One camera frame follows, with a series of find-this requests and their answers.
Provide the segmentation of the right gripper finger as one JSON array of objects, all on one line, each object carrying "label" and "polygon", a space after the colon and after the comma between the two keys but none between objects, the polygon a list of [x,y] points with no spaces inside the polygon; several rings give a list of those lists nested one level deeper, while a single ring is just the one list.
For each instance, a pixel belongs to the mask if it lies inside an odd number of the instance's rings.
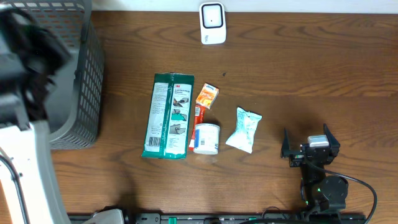
[{"label": "right gripper finger", "polygon": [[339,151],[340,151],[340,143],[337,141],[337,139],[334,137],[334,135],[332,135],[332,133],[330,132],[328,126],[326,125],[326,123],[323,124],[323,132],[324,135],[326,136],[329,145],[330,145],[330,150],[333,156],[337,156]]},{"label": "right gripper finger", "polygon": [[282,141],[282,147],[280,150],[281,158],[288,158],[295,155],[295,152],[290,148],[289,136],[287,130],[284,128],[284,139]]}]

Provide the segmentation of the light green snack packet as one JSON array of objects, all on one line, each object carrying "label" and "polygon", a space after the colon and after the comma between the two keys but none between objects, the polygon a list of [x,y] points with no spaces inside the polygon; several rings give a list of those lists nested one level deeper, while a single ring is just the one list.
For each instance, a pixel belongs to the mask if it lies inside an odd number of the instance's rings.
[{"label": "light green snack packet", "polygon": [[236,110],[236,129],[227,139],[226,145],[235,147],[247,153],[252,153],[254,135],[262,116],[238,107]]}]

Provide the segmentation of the red stick packet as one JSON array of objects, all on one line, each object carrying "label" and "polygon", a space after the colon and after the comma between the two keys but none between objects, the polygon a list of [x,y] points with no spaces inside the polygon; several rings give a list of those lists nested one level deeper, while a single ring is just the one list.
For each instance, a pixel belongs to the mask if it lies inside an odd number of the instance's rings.
[{"label": "red stick packet", "polygon": [[194,150],[196,125],[197,124],[202,124],[203,119],[204,119],[205,110],[206,110],[206,108],[204,106],[200,106],[200,105],[196,105],[195,106],[195,119],[194,119],[194,124],[193,124],[192,137],[191,137],[191,140],[190,140],[190,144],[188,146],[188,149],[190,151]]}]

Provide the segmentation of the orange Kleenex tissue pack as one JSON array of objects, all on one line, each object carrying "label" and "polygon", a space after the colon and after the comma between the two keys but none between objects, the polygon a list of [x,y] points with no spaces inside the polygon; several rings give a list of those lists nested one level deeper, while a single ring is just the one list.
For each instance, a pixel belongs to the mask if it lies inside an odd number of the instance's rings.
[{"label": "orange Kleenex tissue pack", "polygon": [[196,98],[196,104],[207,109],[211,109],[211,106],[215,102],[219,93],[219,89],[213,85],[205,83],[201,89],[199,95]]}]

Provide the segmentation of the green 3M gloves pack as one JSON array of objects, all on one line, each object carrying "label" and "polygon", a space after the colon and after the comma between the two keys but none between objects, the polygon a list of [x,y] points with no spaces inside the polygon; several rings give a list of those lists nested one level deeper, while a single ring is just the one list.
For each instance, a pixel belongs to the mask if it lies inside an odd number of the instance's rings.
[{"label": "green 3M gloves pack", "polygon": [[194,80],[181,73],[154,75],[142,157],[186,158]]}]

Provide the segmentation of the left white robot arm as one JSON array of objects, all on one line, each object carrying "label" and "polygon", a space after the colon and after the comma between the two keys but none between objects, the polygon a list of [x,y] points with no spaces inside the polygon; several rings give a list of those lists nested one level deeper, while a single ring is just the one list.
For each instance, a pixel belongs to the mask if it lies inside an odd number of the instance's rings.
[{"label": "left white robot arm", "polygon": [[1,185],[13,223],[69,223],[49,146],[45,109],[71,56],[27,12],[1,5]]}]

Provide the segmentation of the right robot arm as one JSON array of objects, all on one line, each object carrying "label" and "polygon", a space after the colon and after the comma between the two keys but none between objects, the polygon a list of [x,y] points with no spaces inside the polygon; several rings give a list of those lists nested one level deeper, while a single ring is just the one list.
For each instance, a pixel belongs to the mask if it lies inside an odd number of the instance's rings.
[{"label": "right robot arm", "polygon": [[316,212],[338,212],[346,208],[348,181],[338,175],[326,175],[325,166],[333,162],[340,151],[340,143],[327,125],[323,134],[308,137],[308,143],[299,149],[290,146],[287,130],[281,147],[281,158],[289,160],[290,167],[298,167],[302,174],[301,196]]}]

